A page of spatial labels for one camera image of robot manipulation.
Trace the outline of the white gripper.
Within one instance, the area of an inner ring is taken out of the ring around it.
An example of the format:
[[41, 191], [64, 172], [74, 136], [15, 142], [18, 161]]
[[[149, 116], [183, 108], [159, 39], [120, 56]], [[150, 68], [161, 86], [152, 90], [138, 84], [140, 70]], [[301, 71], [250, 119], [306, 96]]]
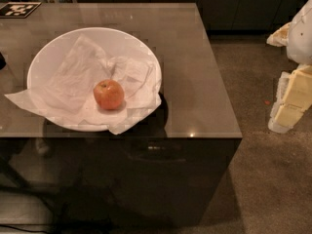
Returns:
[[284, 134], [292, 129], [312, 105], [312, 0], [266, 40], [275, 46], [287, 46], [288, 58], [300, 63], [292, 73], [283, 72], [277, 86], [268, 128]]

